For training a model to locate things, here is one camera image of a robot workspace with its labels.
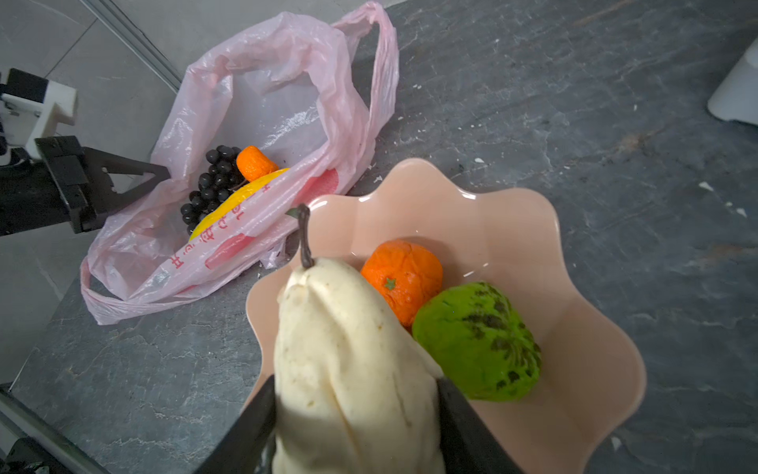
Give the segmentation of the green fake fruit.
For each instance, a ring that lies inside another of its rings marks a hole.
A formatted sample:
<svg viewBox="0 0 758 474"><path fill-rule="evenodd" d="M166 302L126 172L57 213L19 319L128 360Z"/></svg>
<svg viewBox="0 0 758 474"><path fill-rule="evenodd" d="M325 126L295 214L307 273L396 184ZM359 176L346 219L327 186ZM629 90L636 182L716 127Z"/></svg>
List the green fake fruit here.
<svg viewBox="0 0 758 474"><path fill-rule="evenodd" d="M542 353L531 331L487 282L434 296L418 311L412 334L470 400L517 401L541 376Z"/></svg>

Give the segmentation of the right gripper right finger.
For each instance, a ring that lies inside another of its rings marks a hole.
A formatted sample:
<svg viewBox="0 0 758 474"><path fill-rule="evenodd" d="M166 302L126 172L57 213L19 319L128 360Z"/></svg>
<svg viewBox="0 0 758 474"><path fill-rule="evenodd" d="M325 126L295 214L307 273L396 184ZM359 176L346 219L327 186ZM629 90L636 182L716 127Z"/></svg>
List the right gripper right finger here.
<svg viewBox="0 0 758 474"><path fill-rule="evenodd" d="M447 474L521 474L471 404L446 377L437 381L440 447Z"/></svg>

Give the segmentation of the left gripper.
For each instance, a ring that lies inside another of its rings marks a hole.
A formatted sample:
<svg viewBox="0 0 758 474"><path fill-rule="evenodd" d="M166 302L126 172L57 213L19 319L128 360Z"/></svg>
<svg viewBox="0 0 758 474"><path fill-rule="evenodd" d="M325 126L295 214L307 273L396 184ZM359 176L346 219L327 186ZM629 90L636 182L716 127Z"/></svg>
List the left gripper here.
<svg viewBox="0 0 758 474"><path fill-rule="evenodd" d="M83 148L74 136L36 142L41 159L14 148L1 167L3 236L65 222L75 233L98 230L171 177L161 165Z"/></svg>

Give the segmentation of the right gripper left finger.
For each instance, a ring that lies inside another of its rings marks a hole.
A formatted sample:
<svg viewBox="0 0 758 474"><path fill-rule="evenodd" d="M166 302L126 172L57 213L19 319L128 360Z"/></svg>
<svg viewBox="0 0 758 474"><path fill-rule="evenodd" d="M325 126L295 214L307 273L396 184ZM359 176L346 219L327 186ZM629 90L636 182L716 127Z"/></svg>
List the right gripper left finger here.
<svg viewBox="0 0 758 474"><path fill-rule="evenodd" d="M270 376L195 473L272 473L276 391Z"/></svg>

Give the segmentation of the pink scalloped bowl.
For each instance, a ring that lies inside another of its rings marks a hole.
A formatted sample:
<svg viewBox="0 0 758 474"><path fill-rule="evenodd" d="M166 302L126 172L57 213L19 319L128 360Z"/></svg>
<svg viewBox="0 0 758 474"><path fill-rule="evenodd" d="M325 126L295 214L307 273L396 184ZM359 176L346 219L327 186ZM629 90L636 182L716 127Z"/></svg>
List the pink scalloped bowl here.
<svg viewBox="0 0 758 474"><path fill-rule="evenodd" d="M564 262L554 207L512 189L475 195L430 162L409 159L365 197L309 205L314 257L359 272L384 242L422 245L441 262L442 291L487 282L510 301L542 353L541 376L513 402L467 401L526 473L580 473L592 452L640 406L647 375L631 339L578 292ZM254 394L274 376L278 296L293 259L251 289L247 313L263 355Z"/></svg>

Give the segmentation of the beige fake pear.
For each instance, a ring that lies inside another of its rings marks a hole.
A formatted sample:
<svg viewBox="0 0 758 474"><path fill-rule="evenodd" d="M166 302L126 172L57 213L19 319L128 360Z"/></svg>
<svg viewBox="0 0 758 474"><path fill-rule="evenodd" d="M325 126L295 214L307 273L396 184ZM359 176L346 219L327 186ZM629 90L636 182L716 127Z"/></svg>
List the beige fake pear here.
<svg viewBox="0 0 758 474"><path fill-rule="evenodd" d="M441 473L439 365L355 268L316 258L278 296L276 473Z"/></svg>

